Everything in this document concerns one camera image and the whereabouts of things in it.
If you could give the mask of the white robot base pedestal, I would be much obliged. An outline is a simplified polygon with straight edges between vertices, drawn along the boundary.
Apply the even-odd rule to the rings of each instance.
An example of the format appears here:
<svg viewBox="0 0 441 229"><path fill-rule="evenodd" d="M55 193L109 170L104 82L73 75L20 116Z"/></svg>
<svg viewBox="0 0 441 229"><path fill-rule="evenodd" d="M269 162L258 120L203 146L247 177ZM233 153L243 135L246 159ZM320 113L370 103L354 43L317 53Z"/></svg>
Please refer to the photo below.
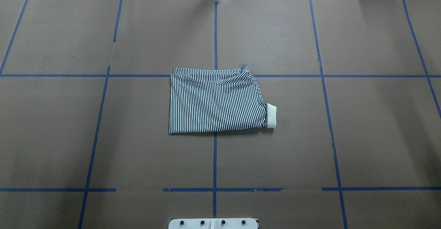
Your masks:
<svg viewBox="0 0 441 229"><path fill-rule="evenodd" d="M258 229L255 218L182 218L172 219L169 229Z"/></svg>

